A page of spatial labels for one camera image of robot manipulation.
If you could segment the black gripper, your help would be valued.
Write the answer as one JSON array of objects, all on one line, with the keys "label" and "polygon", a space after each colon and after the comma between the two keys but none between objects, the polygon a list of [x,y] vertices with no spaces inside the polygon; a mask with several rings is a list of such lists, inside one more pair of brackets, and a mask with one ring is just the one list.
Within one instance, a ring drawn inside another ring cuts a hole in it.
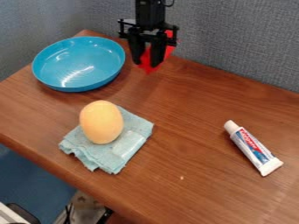
[{"label": "black gripper", "polygon": [[178,45],[179,27],[166,22],[166,9],[175,0],[135,0],[135,19],[121,18],[119,37],[129,40],[134,62],[141,65],[145,43],[151,43],[151,67],[165,61],[166,47]]}]

